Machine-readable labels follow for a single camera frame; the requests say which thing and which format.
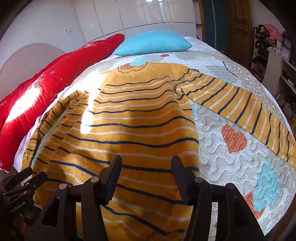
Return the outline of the long red pillow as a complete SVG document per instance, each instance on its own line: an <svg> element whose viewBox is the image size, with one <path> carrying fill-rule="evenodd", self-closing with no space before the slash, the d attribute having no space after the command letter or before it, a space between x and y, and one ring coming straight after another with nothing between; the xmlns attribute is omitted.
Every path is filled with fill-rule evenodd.
<svg viewBox="0 0 296 241"><path fill-rule="evenodd" d="M1 169L10 171L23 137L57 94L86 68L109 57L125 40L115 34L58 57L1 100Z"/></svg>

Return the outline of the turquoise knit cushion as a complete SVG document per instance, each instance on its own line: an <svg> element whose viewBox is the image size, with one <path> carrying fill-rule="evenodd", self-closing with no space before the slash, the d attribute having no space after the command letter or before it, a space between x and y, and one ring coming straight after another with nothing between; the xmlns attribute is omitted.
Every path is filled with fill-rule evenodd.
<svg viewBox="0 0 296 241"><path fill-rule="evenodd" d="M128 38L112 54L133 56L163 52L182 52L190 48L192 48L192 44L177 33L153 30Z"/></svg>

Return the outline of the white glossy wardrobe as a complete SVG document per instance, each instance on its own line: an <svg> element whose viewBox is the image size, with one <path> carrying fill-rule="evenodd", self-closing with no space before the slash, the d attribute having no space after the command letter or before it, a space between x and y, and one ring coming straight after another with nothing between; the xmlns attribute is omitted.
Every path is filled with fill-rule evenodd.
<svg viewBox="0 0 296 241"><path fill-rule="evenodd" d="M197 36L192 1L74 1L86 42L121 33L130 38L151 30Z"/></svg>

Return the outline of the white round headboard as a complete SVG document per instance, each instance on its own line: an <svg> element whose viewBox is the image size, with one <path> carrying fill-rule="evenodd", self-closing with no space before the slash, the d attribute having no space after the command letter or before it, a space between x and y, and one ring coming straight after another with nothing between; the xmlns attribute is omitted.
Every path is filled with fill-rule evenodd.
<svg viewBox="0 0 296 241"><path fill-rule="evenodd" d="M19 84L32 78L64 52L45 43L26 45L16 51L1 67L0 98L3 99Z"/></svg>

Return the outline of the white wall socket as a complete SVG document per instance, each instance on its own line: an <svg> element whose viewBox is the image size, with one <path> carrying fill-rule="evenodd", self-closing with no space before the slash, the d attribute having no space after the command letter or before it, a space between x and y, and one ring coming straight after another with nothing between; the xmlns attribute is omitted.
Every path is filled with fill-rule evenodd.
<svg viewBox="0 0 296 241"><path fill-rule="evenodd" d="M72 32L72 29L65 29L64 32L67 34L67 33L70 33Z"/></svg>

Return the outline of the cluttered white shelf unit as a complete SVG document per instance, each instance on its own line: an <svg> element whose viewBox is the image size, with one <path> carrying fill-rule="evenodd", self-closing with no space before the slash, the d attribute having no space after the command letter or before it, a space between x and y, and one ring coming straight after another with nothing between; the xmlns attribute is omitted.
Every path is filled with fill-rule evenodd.
<svg viewBox="0 0 296 241"><path fill-rule="evenodd" d="M284 115L295 115L295 63L281 55L281 42L270 39L264 25L253 28L255 37L251 73L275 98Z"/></svg>

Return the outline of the brown wooden door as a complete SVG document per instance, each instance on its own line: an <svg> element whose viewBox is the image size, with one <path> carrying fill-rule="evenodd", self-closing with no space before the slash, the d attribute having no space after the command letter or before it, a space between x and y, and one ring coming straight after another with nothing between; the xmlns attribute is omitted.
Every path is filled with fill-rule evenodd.
<svg viewBox="0 0 296 241"><path fill-rule="evenodd" d="M248 70L254 52L254 35L250 1L225 2L228 26L227 56Z"/></svg>

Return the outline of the pink garment on shelf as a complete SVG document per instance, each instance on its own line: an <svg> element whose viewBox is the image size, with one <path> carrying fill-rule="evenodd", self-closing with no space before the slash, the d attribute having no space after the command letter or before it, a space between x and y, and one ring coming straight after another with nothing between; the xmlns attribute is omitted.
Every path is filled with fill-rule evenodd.
<svg viewBox="0 0 296 241"><path fill-rule="evenodd" d="M276 27L274 27L271 24L265 24L264 27L267 29L267 31L269 32L269 39L271 41L277 40L282 42L283 40L283 36L282 34L278 31L278 29Z"/></svg>

